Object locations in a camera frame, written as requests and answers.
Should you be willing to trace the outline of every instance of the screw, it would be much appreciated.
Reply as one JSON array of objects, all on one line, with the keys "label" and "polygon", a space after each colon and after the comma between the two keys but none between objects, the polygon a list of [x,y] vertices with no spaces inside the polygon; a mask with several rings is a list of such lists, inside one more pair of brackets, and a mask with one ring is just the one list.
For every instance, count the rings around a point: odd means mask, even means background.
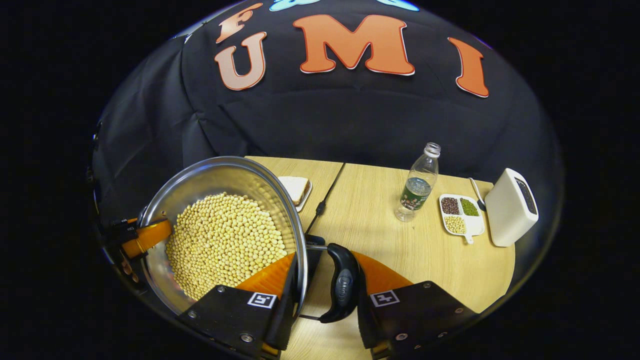
[{"label": "screw", "polygon": [[245,343],[252,343],[253,336],[249,334],[240,334],[240,340],[244,341]]}]

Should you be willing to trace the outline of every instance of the black handle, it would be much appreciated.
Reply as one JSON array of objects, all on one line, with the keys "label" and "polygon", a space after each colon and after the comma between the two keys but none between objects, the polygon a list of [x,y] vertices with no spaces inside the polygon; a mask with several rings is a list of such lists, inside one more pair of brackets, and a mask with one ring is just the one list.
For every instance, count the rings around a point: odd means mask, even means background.
[{"label": "black handle", "polygon": [[345,247],[331,243],[326,251],[333,259],[335,270],[331,281],[331,309],[320,316],[321,323],[342,320],[358,305],[360,265],[355,256]]}]

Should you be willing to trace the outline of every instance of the white toaster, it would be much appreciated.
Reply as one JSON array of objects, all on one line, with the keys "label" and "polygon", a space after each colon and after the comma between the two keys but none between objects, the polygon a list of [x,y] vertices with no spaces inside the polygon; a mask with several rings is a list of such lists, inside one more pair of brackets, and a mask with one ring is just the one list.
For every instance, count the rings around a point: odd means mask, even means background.
[{"label": "white toaster", "polygon": [[527,181],[510,168],[504,169],[484,204],[496,246],[513,244],[538,221],[536,199]]}]

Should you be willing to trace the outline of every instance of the black cable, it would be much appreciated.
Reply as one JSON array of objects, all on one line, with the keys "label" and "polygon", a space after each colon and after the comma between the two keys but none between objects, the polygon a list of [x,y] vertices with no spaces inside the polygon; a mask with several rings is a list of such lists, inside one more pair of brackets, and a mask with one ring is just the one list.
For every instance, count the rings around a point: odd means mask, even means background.
[{"label": "black cable", "polygon": [[307,231],[305,231],[305,235],[309,234],[309,231],[311,230],[311,227],[314,225],[314,222],[316,222],[316,219],[318,218],[318,216],[324,213],[324,208],[326,207],[326,200],[329,197],[329,193],[331,193],[331,190],[333,190],[335,183],[338,181],[338,177],[340,177],[340,173],[342,172],[342,169],[344,168],[345,164],[346,163],[342,163],[340,170],[338,170],[338,174],[336,174],[335,179],[333,180],[333,184],[331,184],[331,187],[329,187],[329,190],[327,190],[326,194],[324,195],[324,199],[316,207],[316,215],[314,216],[313,220],[311,220],[311,224],[309,224]]}]

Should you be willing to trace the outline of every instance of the stainless steel bowl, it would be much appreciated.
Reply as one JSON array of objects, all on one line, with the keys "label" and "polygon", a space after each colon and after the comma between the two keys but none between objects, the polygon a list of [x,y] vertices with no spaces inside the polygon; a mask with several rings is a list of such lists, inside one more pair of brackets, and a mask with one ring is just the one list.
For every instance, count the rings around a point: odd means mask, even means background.
[{"label": "stainless steel bowl", "polygon": [[[300,303],[294,317],[300,314],[307,292],[307,251],[300,217],[289,193],[277,176],[253,160],[237,156],[221,156],[200,161],[173,176],[156,193],[139,219],[140,226],[148,226],[167,218],[176,223],[177,215],[187,205],[221,192],[247,195],[271,213],[273,222],[282,233],[285,250],[297,252]],[[188,297],[175,282],[173,270],[165,252],[168,239],[148,250],[142,259],[145,276],[156,295],[175,314],[183,313],[195,300]]]}]

